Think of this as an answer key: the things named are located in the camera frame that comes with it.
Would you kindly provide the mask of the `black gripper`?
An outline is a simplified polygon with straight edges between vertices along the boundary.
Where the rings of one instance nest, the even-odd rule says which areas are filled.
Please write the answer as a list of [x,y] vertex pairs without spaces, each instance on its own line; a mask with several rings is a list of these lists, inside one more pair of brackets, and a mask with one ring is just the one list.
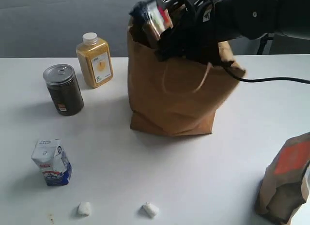
[[159,61],[185,56],[198,61],[202,54],[208,60],[218,58],[218,44],[214,40],[215,26],[205,30],[203,16],[215,16],[216,0],[156,0],[159,9],[168,10],[173,17],[173,27],[166,29],[157,42],[155,52]]

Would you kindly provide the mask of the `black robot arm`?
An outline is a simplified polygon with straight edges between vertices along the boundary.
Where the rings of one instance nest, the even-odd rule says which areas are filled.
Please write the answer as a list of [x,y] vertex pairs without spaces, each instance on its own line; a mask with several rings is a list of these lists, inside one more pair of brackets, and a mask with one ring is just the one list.
[[183,5],[181,16],[158,41],[160,60],[192,54],[199,47],[268,33],[310,38],[310,0],[156,0],[160,9]]

